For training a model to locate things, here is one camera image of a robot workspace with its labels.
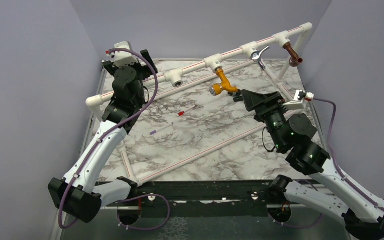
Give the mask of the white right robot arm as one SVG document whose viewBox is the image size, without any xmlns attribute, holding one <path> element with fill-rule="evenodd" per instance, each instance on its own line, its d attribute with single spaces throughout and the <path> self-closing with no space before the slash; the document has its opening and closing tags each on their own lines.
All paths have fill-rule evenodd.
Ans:
<svg viewBox="0 0 384 240">
<path fill-rule="evenodd" d="M 269 199 L 302 204 L 328 216 L 345 227 L 359 240 L 384 238 L 384 199 L 375 196 L 336 163 L 333 153 L 312 141 L 316 128 L 308 117 L 298 113 L 314 95 L 297 90 L 291 101 L 279 92 L 260 94 L 241 91 L 245 109 L 254 112 L 254 119 L 263 123 L 273 141 L 273 151 L 286 155 L 286 162 L 296 171 L 327 188 L 326 195 L 307 188 L 296 180 L 279 175 L 268 190 Z"/>
</svg>

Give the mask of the white PVC pipe frame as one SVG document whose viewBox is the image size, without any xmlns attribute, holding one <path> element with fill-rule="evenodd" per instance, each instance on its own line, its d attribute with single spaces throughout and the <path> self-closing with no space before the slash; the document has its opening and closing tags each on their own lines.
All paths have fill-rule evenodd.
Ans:
<svg viewBox="0 0 384 240">
<path fill-rule="evenodd" d="M 217 53 L 217 54 L 214 54 L 212 56 L 206 57 L 203 60 L 201 60 L 200 62 L 194 63 L 190 66 L 186 66 L 183 68 L 178 67 L 178 68 L 175 68 L 172 70 L 168 70 L 164 73 L 161 73 L 161 75 L 159 75 L 159 76 L 157 75 L 158 81 L 160 81 L 161 83 L 170 82 L 173 86 L 173 89 L 167 90 L 165 92 L 158 94 L 157 90 L 156 90 L 158 85 L 156 83 L 147 83 L 149 81 L 154 80 L 154 77 L 151 77 L 151 79 L 146 80 L 145 86 L 155 87 L 155 90 L 154 90 L 154 93 L 156 94 L 155 99 L 154 99 L 155 101 L 158 99 L 163 99 L 163 98 L 166 98 L 169 96 L 173 96 L 177 93 L 183 92 L 183 91 L 185 91 L 191 87 L 197 86 L 197 85 L 202 84 L 204 82 L 207 82 L 209 80 L 218 79 L 218 77 L 215 75 L 214 71 L 217 68 L 222 68 L 221 63 L 223 61 L 227 61 L 227 60 L 229 60 L 235 56 L 239 56 L 239 55 L 245 55 L 247 57 L 250 57 L 251 53 L 253 53 L 255 51 L 260 51 L 263 48 L 265 48 L 266 46 L 269 46 L 270 44 L 276 44 L 276 45 L 280 46 L 280 48 L 282 48 L 282 46 L 285 43 L 287 43 L 287 42 L 290 43 L 289 37 L 299 34 L 295 45 L 292 47 L 295 50 L 295 52 L 298 54 L 299 51 L 302 51 L 302 49 L 304 48 L 303 47 L 304 41 L 309 39 L 309 32 L 311 31 L 312 28 L 313 28 L 312 24 L 310 22 L 307 22 L 307 23 L 304 23 L 304 24 L 302 24 L 299 27 L 296 27 L 294 29 L 285 30 L 285 31 L 276 33 L 276 34 L 272 35 L 271 37 L 268 37 L 268 38 L 265 38 L 265 39 L 262 39 L 259 41 L 253 41 L 253 42 L 246 43 L 246 44 L 244 44 L 244 45 L 242 45 L 242 46 L 240 46 L 234 50 L 231 50 L 231 51 L 228 51 L 225 53 L 221 53 L 221 54 Z M 282 78 L 283 78 L 286 70 L 289 68 L 289 58 L 290 58 L 290 56 L 288 56 L 288 58 L 287 58 L 286 62 L 284 63 L 280 73 L 278 74 L 278 76 L 274 76 L 268 67 L 266 67 L 265 71 L 262 71 L 262 72 L 265 72 L 267 74 L 267 76 L 269 77 L 268 82 L 270 82 L 274 87 L 278 88 L 280 90 L 280 92 L 285 94 L 287 99 L 291 100 L 293 98 L 293 95 L 291 95 L 291 93 L 288 92 L 288 90 L 286 89 L 286 87 L 282 83 Z M 245 67 L 253 65 L 253 64 L 254 63 L 251 60 L 248 60 L 248 61 L 245 61 L 244 63 L 234 65 L 234 66 L 227 68 L 223 71 L 224 71 L 224 74 L 226 75 L 226 74 L 232 73 L 234 71 L 238 71 L 242 68 L 245 68 Z M 193 80 L 189 83 L 184 84 L 182 82 L 181 78 L 184 75 L 190 74 L 192 72 L 196 72 L 196 71 L 198 71 L 200 69 L 204 69 L 204 68 L 208 68 L 213 73 L 209 74 L 208 76 L 199 78 L 197 80 Z M 111 92 L 108 92 L 105 94 L 98 94 L 95 96 L 91 96 L 91 97 L 87 98 L 85 101 L 89 110 L 96 116 L 96 118 L 100 122 L 102 121 L 103 111 L 101 111 L 99 107 L 101 105 L 103 105 L 104 103 L 109 102 L 110 99 L 113 97 L 113 95 L 114 95 L 114 91 L 111 91 Z M 194 154 L 193 156 L 190 156 L 190 157 L 182 159 L 182 160 L 180 160 L 180 161 L 178 161 L 172 165 L 169 165 L 169 166 L 163 168 L 162 170 L 157 170 L 155 173 L 151 173 L 150 175 L 148 175 L 146 177 L 135 179 L 135 180 L 138 182 L 139 186 L 141 186 L 144 183 L 153 181 L 153 180 L 155 180 L 159 177 L 162 177 L 162 176 L 164 176 L 164 175 L 166 175 L 166 174 L 168 174 L 168 173 L 170 173 L 170 172 L 172 172 L 172 171 L 174 171 L 180 167 L 183 167 L 187 164 L 190 164 L 190 163 L 192 163 L 192 162 L 194 162 L 200 158 L 203 158 L 209 154 L 212 154 L 213 152 L 218 151 L 218 150 L 220 150 L 220 149 L 222 149 L 222 148 L 224 148 L 230 144 L 233 144 L 233 143 L 235 143 L 235 142 L 237 142 L 237 141 L 239 141 L 239 140 L 241 140 L 247 136 L 250 136 L 251 134 L 255 134 L 257 131 L 262 130 L 262 128 L 264 126 L 265 126 L 264 124 L 260 124 L 256 127 L 252 128 L 252 129 L 250 129 L 250 130 L 247 130 L 241 134 L 238 134 L 234 137 L 231 137 L 230 139 L 227 139 L 221 143 L 218 143 L 215 146 L 212 146 L 212 147 L 209 147 L 203 151 L 200 151 L 197 154 Z"/>
</svg>

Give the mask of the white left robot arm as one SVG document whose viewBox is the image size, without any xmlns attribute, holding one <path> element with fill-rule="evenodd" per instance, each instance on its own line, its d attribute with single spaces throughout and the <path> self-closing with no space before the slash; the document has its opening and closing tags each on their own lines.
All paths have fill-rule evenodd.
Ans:
<svg viewBox="0 0 384 240">
<path fill-rule="evenodd" d="M 153 76 L 158 83 L 158 70 L 148 52 L 136 53 L 126 48 L 113 48 L 108 55 L 127 53 L 132 63 L 123 63 L 113 72 L 113 97 L 103 114 L 98 132 L 79 160 L 61 178 L 53 178 L 48 190 L 58 209 L 58 225 L 68 229 L 73 224 L 63 223 L 63 213 L 88 223 L 99 210 L 116 201 L 131 205 L 137 199 L 137 184 L 125 177 L 96 186 L 97 178 L 115 148 L 129 134 L 140 115 L 153 103 L 156 95 L 145 96 L 143 80 Z"/>
</svg>

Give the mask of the yellow water faucet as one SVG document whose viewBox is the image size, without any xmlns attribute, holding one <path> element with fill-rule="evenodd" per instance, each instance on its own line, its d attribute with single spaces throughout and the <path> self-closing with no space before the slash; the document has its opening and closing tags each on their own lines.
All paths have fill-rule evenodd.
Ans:
<svg viewBox="0 0 384 240">
<path fill-rule="evenodd" d="M 226 78 L 222 68 L 217 68 L 214 71 L 215 75 L 220 79 L 220 83 L 213 84 L 209 87 L 209 93 L 212 96 L 217 96 L 221 92 L 226 91 L 228 93 L 237 93 L 239 90 L 235 86 L 231 86 L 229 80 Z"/>
</svg>

